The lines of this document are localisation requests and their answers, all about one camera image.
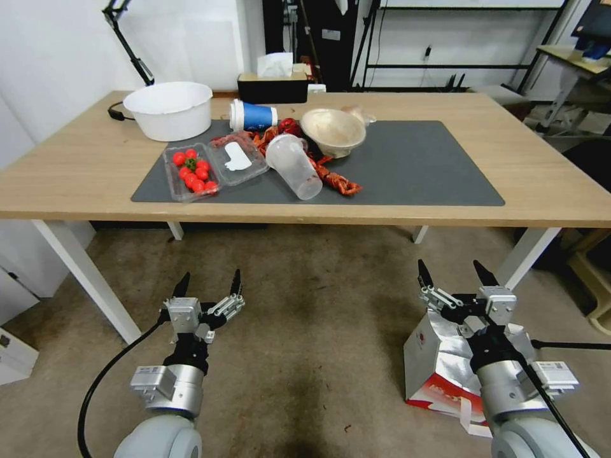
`tissue box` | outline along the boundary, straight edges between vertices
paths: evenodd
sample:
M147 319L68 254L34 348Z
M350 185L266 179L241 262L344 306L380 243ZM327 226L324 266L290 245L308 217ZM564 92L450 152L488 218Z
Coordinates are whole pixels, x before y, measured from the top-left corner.
M528 361L535 350L522 326L508 325L508 339ZM427 311L405 345L405 402L460 418L461 398L471 401L471 423L486 424L473 356L457 325Z
M240 99L252 104L306 103L309 81L304 72L280 78L259 78L242 73L237 78Z

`silver cylinder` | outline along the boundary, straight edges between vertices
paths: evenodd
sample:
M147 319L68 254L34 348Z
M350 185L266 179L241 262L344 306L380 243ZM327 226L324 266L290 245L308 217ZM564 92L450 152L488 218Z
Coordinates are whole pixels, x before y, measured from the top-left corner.
M156 396L146 404L155 410L179 410L180 414L196 418L202 405L202 383L204 373L193 366L173 364L167 367L176 376L172 399Z
M526 399L517 377L520 372L516 361L487 364L477 371L477 378L482 384L484 415L489 423L501 415L514 412L547 410L541 397Z

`gray table mat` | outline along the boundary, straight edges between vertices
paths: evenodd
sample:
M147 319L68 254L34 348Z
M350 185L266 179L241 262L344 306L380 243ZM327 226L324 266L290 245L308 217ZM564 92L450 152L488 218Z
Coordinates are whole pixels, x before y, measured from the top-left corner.
M228 121L215 120L210 129L169 146L187 146L230 132ZM502 206L503 198L465 150L439 121L378 121L367 128L367 139L342 159L325 164L332 172L363 186L344 197L324 186L311 200L299 200L272 169L217 196L207 204L343 204L343 205L471 205ZM144 177L134 202L173 202L160 156Z

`small table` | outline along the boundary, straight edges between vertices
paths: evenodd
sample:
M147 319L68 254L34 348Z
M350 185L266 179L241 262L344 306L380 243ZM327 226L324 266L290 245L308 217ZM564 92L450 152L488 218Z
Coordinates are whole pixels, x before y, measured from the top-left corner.
M611 57L603 57L596 62L586 62L581 59L580 53L576 52L573 48L554 45L538 46L537 51L545 54L552 62L563 67L563 73L560 79L560 92L556 96L554 102L549 106L543 121L535 127L537 132L545 134L549 130L551 123L556 119L558 111L566 102L567 97L577 82L580 79L587 81L594 75L607 70L609 66L611 66Z
M165 144L134 122L109 118L108 106L124 96L109 94L1 171L0 218L33 219L127 342L140 330L63 220L525 226L496 269L510 289L561 227L611 228L611 194L483 94L311 94L277 110L280 118L300 118L312 108L357 104L379 120L439 120L503 197L502 207L132 202ZM227 119L229 103L213 99L213 118Z

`black shelf frame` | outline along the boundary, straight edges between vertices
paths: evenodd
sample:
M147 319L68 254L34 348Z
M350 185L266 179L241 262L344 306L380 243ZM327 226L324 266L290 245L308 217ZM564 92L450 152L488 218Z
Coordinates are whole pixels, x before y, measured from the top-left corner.
M371 2L371 7L369 8L369 14L366 18L364 18L365 28L363 30L363 34L361 36L361 42L358 47L358 53L356 54L355 65L352 71L352 77L350 78L350 85L353 90L380 90L385 91L384 87L368 87L365 88L365 83L367 82L367 71L369 69L489 69L489 70L526 70L520 84L517 88L518 93L522 93L524 90L524 86L528 77L532 73L532 70L539 59L539 53L535 52L533 58L528 64L370 64L369 57L371 54L371 45L373 42L374 36L374 28L376 26L376 16L378 10L418 10L418 11L433 11L433 10L442 10L442 11L555 11L556 14L552 19L549 27L545 32L545 36L543 40L541 40L540 45L546 45L549 37L551 36L554 28L558 24L562 14L566 9L566 5L568 4L568 0L563 0L562 5L558 7L546 6L542 8L537 8L536 6L524 7L524 6L502 6L502 7L494 7L494 6L458 6L458 7L450 7L450 6L390 6L383 8L381 6L381 0L373 0ZM361 59L361 55L363 53L363 47L365 46L365 41L367 40L367 33L369 33L369 42L367 44L367 56L365 57L365 69L363 71L363 81L361 87L355 87L355 78L356 78L356 70L358 68L358 63ZM422 92L422 88L414 88L414 87L395 87L395 90L400 90L401 92Z

